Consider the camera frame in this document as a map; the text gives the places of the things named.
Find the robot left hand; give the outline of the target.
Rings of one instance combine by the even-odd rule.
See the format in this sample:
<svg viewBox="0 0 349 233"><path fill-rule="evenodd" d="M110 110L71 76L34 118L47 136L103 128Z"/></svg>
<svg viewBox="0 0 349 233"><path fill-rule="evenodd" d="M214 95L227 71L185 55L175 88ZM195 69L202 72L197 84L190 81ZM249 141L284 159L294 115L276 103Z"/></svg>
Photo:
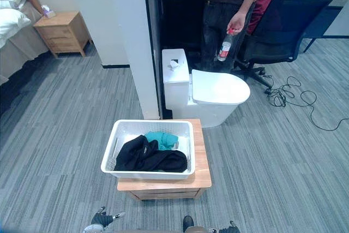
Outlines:
<svg viewBox="0 0 349 233"><path fill-rule="evenodd" d="M100 224L103 227L107 227L109 224L111 224L113 221L123 218L126 214L125 211L119 212L116 215L107 215L105 211L106 207L102 206L97 213L93 216L91 220L91 224Z"/></svg>

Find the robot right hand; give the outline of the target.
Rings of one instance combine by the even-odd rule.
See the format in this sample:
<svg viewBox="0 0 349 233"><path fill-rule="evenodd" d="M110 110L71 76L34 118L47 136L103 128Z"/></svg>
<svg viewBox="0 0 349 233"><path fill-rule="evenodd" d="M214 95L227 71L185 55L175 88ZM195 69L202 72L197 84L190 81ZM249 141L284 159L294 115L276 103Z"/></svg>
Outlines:
<svg viewBox="0 0 349 233"><path fill-rule="evenodd" d="M237 224L234 221L230 221L230 225L227 228L213 228L210 226L208 228L209 233L240 233L240 229L238 228Z"/></svg>

